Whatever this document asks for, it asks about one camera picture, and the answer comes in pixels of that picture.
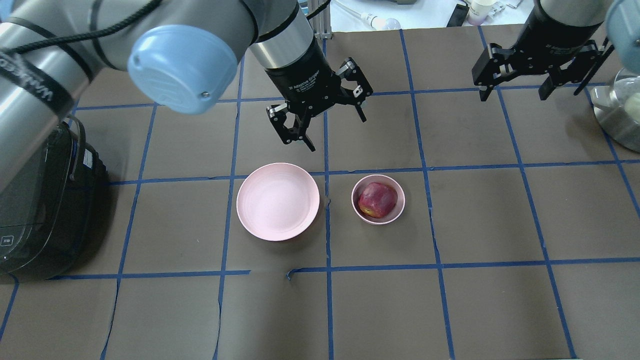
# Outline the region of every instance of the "white cup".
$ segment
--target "white cup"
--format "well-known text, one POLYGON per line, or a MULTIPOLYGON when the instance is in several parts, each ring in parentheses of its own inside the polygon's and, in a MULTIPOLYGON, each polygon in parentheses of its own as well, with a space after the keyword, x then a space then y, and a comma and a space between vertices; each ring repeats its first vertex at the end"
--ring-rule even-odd
POLYGON ((467 17, 469 24, 475 26, 482 24, 495 2, 496 0, 473 0, 467 17))

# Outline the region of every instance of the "pink bowl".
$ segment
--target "pink bowl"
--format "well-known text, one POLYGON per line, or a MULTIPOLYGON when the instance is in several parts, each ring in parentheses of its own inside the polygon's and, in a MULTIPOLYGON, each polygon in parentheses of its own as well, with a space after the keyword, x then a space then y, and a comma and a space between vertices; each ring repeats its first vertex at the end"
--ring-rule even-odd
POLYGON ((351 205, 353 206, 353 211, 355 211, 356 214, 358 214, 358 216, 362 219, 362 221, 372 225, 385 225, 385 224, 389 224, 390 222, 393 222, 395 219, 397 219, 400 216, 400 214, 402 214, 404 210, 404 203, 405 203, 404 190, 402 190, 402 187, 400 186, 400 184, 398 184, 395 180, 393 180, 389 176, 384 176, 380 174, 365 176, 362 179, 360 179, 359 182, 357 182, 357 184, 353 187, 353 190, 351 191, 351 205), (367 185, 374 182, 389 185, 398 194, 398 201, 396 202, 396 206, 391 210, 391 212, 387 216, 383 218, 372 218, 369 215, 363 214, 360 211, 360 209, 358 209, 358 199, 360 198, 360 195, 364 191, 364 188, 366 188, 367 185))
POLYGON ((311 225, 320 206, 320 191, 303 168, 273 163, 244 180, 236 204, 247 231, 263 240, 282 241, 311 225))

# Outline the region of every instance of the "white surface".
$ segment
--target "white surface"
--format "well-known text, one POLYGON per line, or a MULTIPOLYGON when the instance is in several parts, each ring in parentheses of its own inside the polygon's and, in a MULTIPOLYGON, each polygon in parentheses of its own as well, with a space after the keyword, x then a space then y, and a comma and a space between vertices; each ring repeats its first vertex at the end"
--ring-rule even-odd
MULTIPOLYGON (((398 5, 389 0, 341 0, 348 7, 365 13, 397 19, 403 29, 444 28, 460 0, 418 0, 411 5, 398 5)), ((499 0, 516 5, 518 0, 499 0)), ((533 9, 533 0, 524 0, 517 9, 506 7, 494 19, 487 18, 483 25, 524 24, 533 9)), ((337 5, 330 5, 333 32, 373 31, 360 19, 337 5)))
POLYGON ((402 190, 402 186, 400 186, 400 184, 398 184, 397 181, 393 180, 391 177, 386 175, 374 174, 374 175, 365 176, 356 183, 356 185, 353 187, 353 190, 351 191, 351 205, 353 206, 353 211, 356 212, 356 214, 362 219, 362 221, 371 225, 385 225, 385 224, 389 224, 390 222, 393 222, 404 211, 405 202, 406 201, 404 199, 404 190, 402 190), (358 200, 360 199, 360 195, 364 191, 364 188, 366 188, 367 185, 373 182, 378 182, 381 184, 391 186, 398 194, 398 200, 396 201, 396 206, 391 210, 391 212, 387 216, 383 218, 370 217, 368 215, 361 213, 358 208, 358 200))
POLYGON ((320 192, 301 167, 273 163, 244 180, 236 204, 247 231, 263 240, 282 241, 311 225, 320 206, 320 192))

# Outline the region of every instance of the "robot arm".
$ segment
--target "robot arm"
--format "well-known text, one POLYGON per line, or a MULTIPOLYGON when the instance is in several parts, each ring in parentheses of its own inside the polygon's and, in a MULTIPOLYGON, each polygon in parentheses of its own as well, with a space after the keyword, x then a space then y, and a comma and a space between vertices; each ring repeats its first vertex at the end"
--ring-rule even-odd
POLYGON ((535 0, 515 44, 509 49, 488 44, 474 65, 481 100, 498 84, 521 75, 548 74, 538 91, 541 100, 559 86, 580 83, 604 60, 590 38, 605 19, 623 63, 639 71, 640 0, 535 0))
POLYGON ((286 100, 268 109, 271 123, 284 143, 312 150, 311 117, 340 103, 364 120, 360 105, 372 93, 353 60, 331 70, 296 0, 0 0, 0 17, 0 192, 104 67, 129 71, 155 102, 196 114, 216 103, 251 46, 286 100), (23 47, 105 29, 144 8, 148 15, 112 35, 23 47), (358 87, 342 88, 341 78, 358 87), (296 114, 291 129, 287 112, 296 114))

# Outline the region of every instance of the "pink plate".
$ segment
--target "pink plate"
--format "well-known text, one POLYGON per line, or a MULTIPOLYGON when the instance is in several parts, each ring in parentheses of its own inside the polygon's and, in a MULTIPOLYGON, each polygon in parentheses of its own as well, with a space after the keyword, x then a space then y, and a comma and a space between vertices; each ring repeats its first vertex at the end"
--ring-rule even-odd
POLYGON ((291 239, 313 222, 320 191, 303 168, 273 163, 252 172, 240 186, 237 212, 247 231, 268 241, 291 239))

